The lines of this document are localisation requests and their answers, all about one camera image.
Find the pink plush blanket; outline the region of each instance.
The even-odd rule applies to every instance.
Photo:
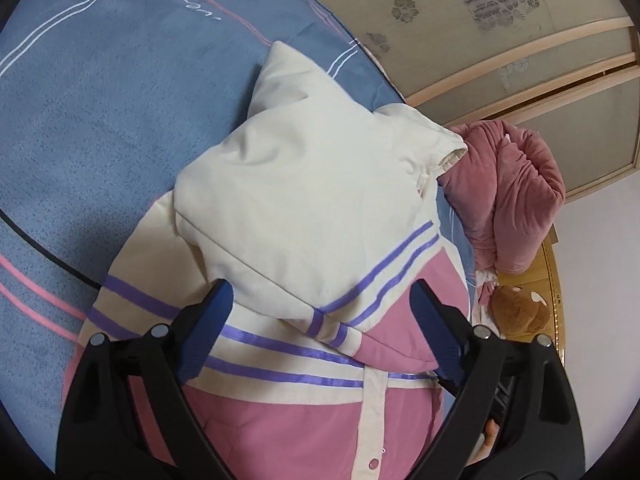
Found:
[[[476,255],[476,269],[529,268],[564,203],[564,183],[539,134],[504,121],[452,128],[468,153],[439,178]]]

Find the brown plush toy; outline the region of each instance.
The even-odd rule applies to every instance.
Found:
[[[506,337],[540,332],[551,317],[551,310],[538,293],[519,286],[497,286],[490,307],[496,326]]]

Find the bed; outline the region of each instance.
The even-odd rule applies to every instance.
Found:
[[[63,375],[111,261],[246,116],[273,43],[370,110],[402,97],[316,0],[22,0],[0,36],[0,400],[51,468]],[[474,296],[471,246],[441,231]]]

